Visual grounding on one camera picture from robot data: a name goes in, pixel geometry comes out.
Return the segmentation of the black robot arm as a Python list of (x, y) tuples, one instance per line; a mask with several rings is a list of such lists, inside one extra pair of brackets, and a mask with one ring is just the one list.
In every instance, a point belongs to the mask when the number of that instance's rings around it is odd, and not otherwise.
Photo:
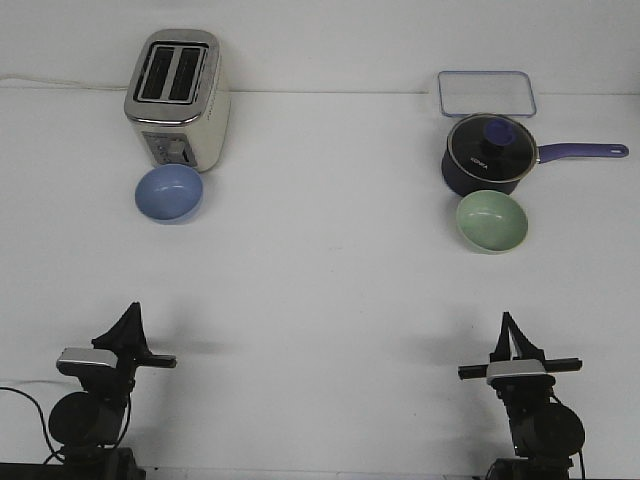
[(486, 479), (568, 479), (572, 457), (584, 460), (579, 416), (554, 392), (556, 373), (577, 372), (578, 358), (548, 359), (505, 312), (489, 362), (458, 368), (461, 380), (483, 379), (502, 401), (514, 456), (498, 458)]
[(79, 380), (80, 391), (59, 400), (48, 420), (61, 445), (63, 467), (74, 479), (144, 479), (133, 451), (121, 442), (131, 416), (131, 394), (140, 367), (171, 369), (172, 355), (151, 352), (141, 305), (132, 303), (89, 348), (67, 347), (56, 360), (58, 371)]

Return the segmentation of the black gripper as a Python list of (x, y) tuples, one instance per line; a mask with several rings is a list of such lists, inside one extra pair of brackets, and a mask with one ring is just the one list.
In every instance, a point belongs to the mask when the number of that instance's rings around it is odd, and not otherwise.
[[(496, 347), (489, 355), (491, 363), (509, 361), (511, 359), (510, 341), (512, 341), (519, 359), (541, 361), (547, 374), (497, 380), (492, 386), (489, 386), (499, 392), (500, 397), (506, 395), (508, 388), (513, 388), (531, 391), (537, 397), (552, 398), (554, 396), (553, 387), (556, 382), (554, 374), (576, 372), (582, 368), (582, 360), (579, 358), (544, 360), (544, 351), (536, 347), (524, 335), (509, 312), (504, 312)], [(486, 381), (488, 364), (459, 366), (458, 377), (461, 380), (484, 379)]]
[(118, 357), (110, 372), (78, 377), (83, 388), (103, 399), (124, 399), (135, 386), (139, 367), (175, 368), (173, 355), (154, 354), (149, 349), (142, 323), (141, 305), (133, 302), (120, 319), (104, 334), (91, 340), (96, 349), (110, 350)]

